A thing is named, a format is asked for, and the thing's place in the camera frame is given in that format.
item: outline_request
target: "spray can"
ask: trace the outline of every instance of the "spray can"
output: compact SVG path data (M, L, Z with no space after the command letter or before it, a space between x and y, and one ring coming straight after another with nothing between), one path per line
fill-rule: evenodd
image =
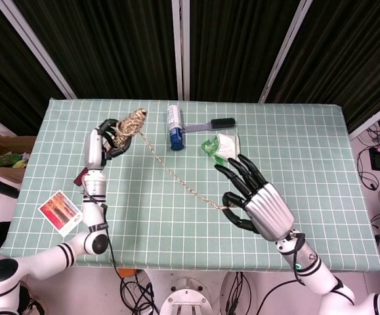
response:
M171 149L179 151L184 148L182 142L181 110L177 105L168 106L168 129L171 138Z

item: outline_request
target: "photo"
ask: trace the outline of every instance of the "photo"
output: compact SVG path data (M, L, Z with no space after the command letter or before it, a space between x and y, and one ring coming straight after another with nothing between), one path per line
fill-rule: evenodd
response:
M82 219L81 211L60 190L39 207L39 210L63 236L73 230Z

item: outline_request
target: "rope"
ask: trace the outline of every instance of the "rope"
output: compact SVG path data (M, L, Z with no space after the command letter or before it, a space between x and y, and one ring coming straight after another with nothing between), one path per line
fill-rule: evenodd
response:
M185 181L183 181L181 178L179 178L179 176L177 174L175 174L172 169L170 169L168 166L165 165L163 160L156 154L155 149L150 144L150 142L148 141L146 136L140 132L140 130L142 129L142 127L144 125L144 120L146 119L147 113L148 113L147 110L139 108L138 110L131 113L123 121L119 121L115 127L116 137L114 139L114 144L118 148L122 148L125 145L125 143L129 137L132 137L134 135L139 134L143 138L143 140L145 141L146 145L149 147L153 156L157 159L157 161L160 163L160 165L162 165L163 169L168 171L168 173L172 175L174 180L179 182L186 189L187 192L195 195L197 198L203 200L205 203L208 203L209 205L211 205L212 207L214 207L218 210L228 209L228 207L226 207L224 205L218 205L218 204L214 203L213 201L207 199L206 197L200 195L194 189L191 189L185 183Z

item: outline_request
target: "green grid tablecloth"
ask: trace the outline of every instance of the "green grid tablecloth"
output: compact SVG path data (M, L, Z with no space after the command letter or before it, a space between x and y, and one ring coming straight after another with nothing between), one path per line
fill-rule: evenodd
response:
M11 228L1 253L33 255L63 242L37 208L57 190L78 207L73 179L84 166L89 131L137 108L148 117L142 132L166 164L209 199L236 189L200 148L215 132L184 136L169 147L167 107L178 104L185 124L235 117L241 151L281 192L306 236L334 271L380 270L341 108L321 104L235 104L157 100L51 100L26 169ZM289 266L273 243L236 228L218 210L173 182L139 136L126 154L108 162L108 223L119 266L165 269L282 270ZM71 239L80 224L66 236ZM108 252L78 265L109 266Z

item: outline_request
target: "black robotic fingers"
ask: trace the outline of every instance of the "black robotic fingers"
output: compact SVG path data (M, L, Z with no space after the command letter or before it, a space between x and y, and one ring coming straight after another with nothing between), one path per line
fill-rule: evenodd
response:
M240 162L232 158L228 159L228 162L238 170L242 178L225 166L216 164L215 169L230 179L232 184L245 198L244 199L233 192L226 192L222 197L223 205L227 207L236 205L245 210L245 205L251 200L252 196L254 196L265 184L267 184L267 181L250 159L242 154L239 154L238 157ZM222 211L226 218L238 228L243 228L244 230L259 234L258 230L250 220L239 218L239 216L235 215L230 208Z
M117 148L115 146L114 141L112 139L116 135L115 126L117 125L117 123L118 120L116 119L105 119L105 121L101 123L99 126L98 133L102 135L110 145L110 149L106 152L106 159L112 159L117 156L120 156L130 148L131 136L127 138L127 141L122 148Z
M242 179L225 166L216 164L215 169L230 179L236 189L249 200L267 183L267 181L250 159L242 154L239 154L238 157L241 160L240 162L232 158L229 158L228 161L238 170Z

